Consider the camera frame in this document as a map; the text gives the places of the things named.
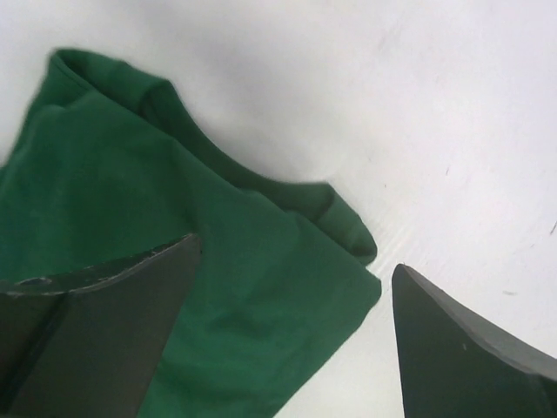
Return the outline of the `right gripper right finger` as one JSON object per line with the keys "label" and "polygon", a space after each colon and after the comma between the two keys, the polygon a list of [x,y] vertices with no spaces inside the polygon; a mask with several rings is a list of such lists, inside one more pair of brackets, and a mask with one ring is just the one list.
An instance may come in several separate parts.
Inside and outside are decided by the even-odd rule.
{"label": "right gripper right finger", "polygon": [[556,360],[461,305],[413,268],[392,277],[407,417],[554,417]]}

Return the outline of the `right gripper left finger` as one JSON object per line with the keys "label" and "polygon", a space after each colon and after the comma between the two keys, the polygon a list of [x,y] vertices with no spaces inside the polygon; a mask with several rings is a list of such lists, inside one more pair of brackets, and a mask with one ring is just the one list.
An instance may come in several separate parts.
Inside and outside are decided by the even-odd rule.
{"label": "right gripper left finger", "polygon": [[136,416],[200,255],[188,235],[80,271],[3,281],[2,416]]}

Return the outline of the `green t shirt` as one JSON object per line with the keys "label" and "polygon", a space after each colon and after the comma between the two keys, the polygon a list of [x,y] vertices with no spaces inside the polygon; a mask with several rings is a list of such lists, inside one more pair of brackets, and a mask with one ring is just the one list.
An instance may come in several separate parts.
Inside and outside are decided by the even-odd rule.
{"label": "green t shirt", "polygon": [[18,282],[188,234],[201,262],[143,417],[272,417],[381,295],[377,247],[326,183],[220,151],[172,84],[60,49],[1,170],[1,275]]}

